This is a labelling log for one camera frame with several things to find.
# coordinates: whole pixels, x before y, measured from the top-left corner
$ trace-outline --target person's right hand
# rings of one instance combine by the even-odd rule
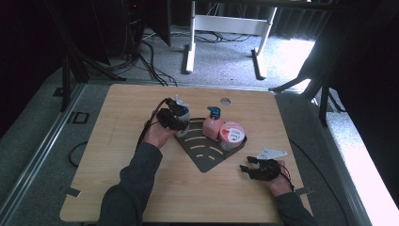
[[[285,162],[282,160],[278,160],[279,164],[283,167],[281,168],[281,173],[287,176],[287,172],[285,171]],[[291,189],[290,183],[287,181],[287,178],[283,177],[281,174],[272,181],[263,181],[263,183],[269,188],[270,192],[273,194],[274,197],[279,195],[293,192]]]

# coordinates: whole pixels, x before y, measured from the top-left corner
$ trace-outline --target teal bottle cap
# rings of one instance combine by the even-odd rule
[[[219,107],[217,107],[217,106],[208,106],[208,110],[211,111],[210,117],[211,117],[213,120],[218,120],[218,119],[220,119],[220,108],[219,108]]]

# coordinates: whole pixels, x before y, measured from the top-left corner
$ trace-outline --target silver metal edge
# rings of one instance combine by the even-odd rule
[[[309,105],[313,105],[313,109],[318,109],[314,107],[314,104],[312,102],[309,102]],[[317,121],[316,124],[319,127],[320,132],[322,133],[323,140],[327,145],[332,164],[337,171],[339,179],[341,180],[343,192],[345,193],[346,199],[348,200],[348,203],[352,209],[352,213],[354,214],[357,224],[361,226],[373,225],[366,212],[363,202],[361,201],[359,193],[356,190],[355,184],[352,181],[349,171],[345,163],[343,162],[343,158],[340,155],[340,151],[338,150],[337,144],[335,143],[332,134],[330,133],[328,127],[324,127],[321,124],[318,118],[318,112],[312,111],[312,113],[315,120]]]
[[[7,226],[9,224],[14,212],[19,207],[24,195],[26,194],[26,191],[34,181],[47,155],[56,142],[58,135],[68,120],[68,117],[70,116],[74,106],[79,100],[84,87],[85,84],[76,85],[72,93],[71,102],[67,109],[64,112],[59,113],[49,132],[44,137],[38,149],[34,152],[32,158],[25,167],[24,171],[21,173],[14,187],[8,193],[8,196],[0,208],[0,225]]]

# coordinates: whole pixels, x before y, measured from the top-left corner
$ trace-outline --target gray sleeve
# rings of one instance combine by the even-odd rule
[[[97,225],[142,224],[161,160],[155,146],[145,142],[138,146],[129,166],[120,171],[120,183],[105,193]]]

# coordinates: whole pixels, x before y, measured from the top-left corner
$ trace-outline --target black tray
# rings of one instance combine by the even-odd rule
[[[187,134],[183,137],[175,136],[201,172],[207,172],[214,168],[223,160],[241,150],[247,142],[246,136],[240,146],[230,151],[224,151],[220,148],[218,140],[210,139],[202,134],[204,120],[204,118],[191,119]]]

